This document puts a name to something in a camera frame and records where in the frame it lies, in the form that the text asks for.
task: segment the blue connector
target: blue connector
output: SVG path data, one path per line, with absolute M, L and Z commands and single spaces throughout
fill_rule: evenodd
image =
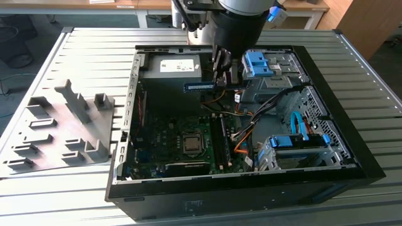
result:
M 291 112 L 291 116 L 290 116 L 291 133 L 296 133 L 296 123 L 299 125 L 299 133 L 303 135 L 303 140 L 308 140 L 310 138 L 307 135 L 307 128 L 303 121 L 303 117 L 299 112 L 294 111 Z
M 262 150 L 262 152 L 258 155 L 258 161 L 262 159 L 263 155 L 264 155 L 264 150 Z
M 270 142 L 271 142 L 271 146 L 272 146 L 272 147 L 278 147 L 278 144 L 276 144 L 275 138 L 271 138 L 271 139 L 270 139 Z
M 275 6 L 272 12 L 270 13 L 270 15 L 267 17 L 267 21 L 268 22 L 274 21 L 275 16 L 276 16 L 276 14 L 278 14 L 279 11 L 280 11 L 280 8 L 278 6 Z
M 268 60 L 262 52 L 247 52 L 246 60 L 254 77 L 272 76 L 274 72 L 268 67 Z
M 331 144 L 331 138 L 328 137 L 328 135 L 327 134 L 322 135 L 322 138 L 323 138 L 326 144 L 330 145 Z
M 291 143 L 290 136 L 276 136 L 270 139 L 272 147 L 291 147 L 294 144 Z

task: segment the wooden cabinet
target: wooden cabinet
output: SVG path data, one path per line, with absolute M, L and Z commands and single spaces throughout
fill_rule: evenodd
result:
M 330 6 L 318 28 L 339 29 L 370 59 L 402 21 L 402 0 L 324 0 Z

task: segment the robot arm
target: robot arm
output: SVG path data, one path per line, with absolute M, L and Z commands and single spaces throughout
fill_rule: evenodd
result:
M 173 8 L 183 17 L 183 23 L 189 32 L 202 28 L 200 22 L 192 22 L 185 9 L 191 12 L 210 12 L 208 26 L 211 27 L 214 83 L 218 87 L 239 84 L 238 65 L 244 52 L 256 44 L 267 19 L 272 22 L 278 9 L 284 8 L 275 0 L 172 0 Z

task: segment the trash bin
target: trash bin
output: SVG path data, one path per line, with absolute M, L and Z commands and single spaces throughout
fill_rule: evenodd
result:
M 33 60 L 27 45 L 17 35 L 19 29 L 15 27 L 0 27 L 0 60 L 11 68 L 21 68 Z
M 19 29 L 19 37 L 23 40 L 33 39 L 37 36 L 37 32 L 28 15 L 1 14 L 0 20 L 3 21 L 5 26 Z

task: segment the green motherboard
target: green motherboard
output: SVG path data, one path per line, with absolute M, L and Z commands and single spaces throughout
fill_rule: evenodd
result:
M 230 166 L 220 167 L 216 164 L 216 153 L 214 148 L 214 129 L 210 125 L 211 116 L 202 117 L 148 117 L 143 136 L 148 137 L 147 145 L 135 150 L 135 160 L 131 167 L 131 175 L 135 179 L 165 178 L 184 176 L 181 170 L 199 163 L 204 174 L 222 174 L 243 172 L 243 154 L 234 154 L 234 143 L 230 142 L 230 134 L 235 132 L 235 117 L 224 116 L 224 130 L 230 150 Z M 167 168 L 181 165 L 175 175 L 167 174 Z

